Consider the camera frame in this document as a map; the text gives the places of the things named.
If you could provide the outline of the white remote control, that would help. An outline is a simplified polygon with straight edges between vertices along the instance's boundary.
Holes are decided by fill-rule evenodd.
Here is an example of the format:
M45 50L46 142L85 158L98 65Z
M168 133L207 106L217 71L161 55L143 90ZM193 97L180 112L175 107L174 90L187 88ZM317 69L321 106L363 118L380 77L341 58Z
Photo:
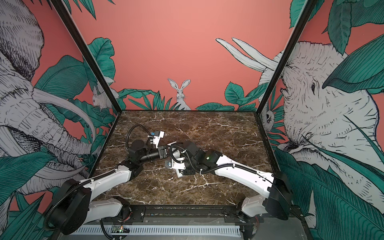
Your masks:
M168 146L169 146L169 155L171 157L172 160L174 160L175 162L177 163L183 163L186 158L183 157L183 155L181 154L178 146L181 146L182 143L179 143L179 142L172 142L172 143L169 143ZM176 170L176 174L177 174L177 177L178 178L181 178L183 177L181 174L180 174L180 170Z

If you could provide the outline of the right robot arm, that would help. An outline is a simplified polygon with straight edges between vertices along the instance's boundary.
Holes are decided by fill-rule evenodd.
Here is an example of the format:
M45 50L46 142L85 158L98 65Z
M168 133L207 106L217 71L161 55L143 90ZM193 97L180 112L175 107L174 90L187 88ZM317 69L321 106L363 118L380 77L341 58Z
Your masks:
M241 214L248 217L270 214L280 220L289 218L293 191L283 172L252 169L218 151L204 151L191 141L169 144L168 153L172 163L177 165L175 169L179 177L212 174L231 179L257 192L257 196L241 202Z

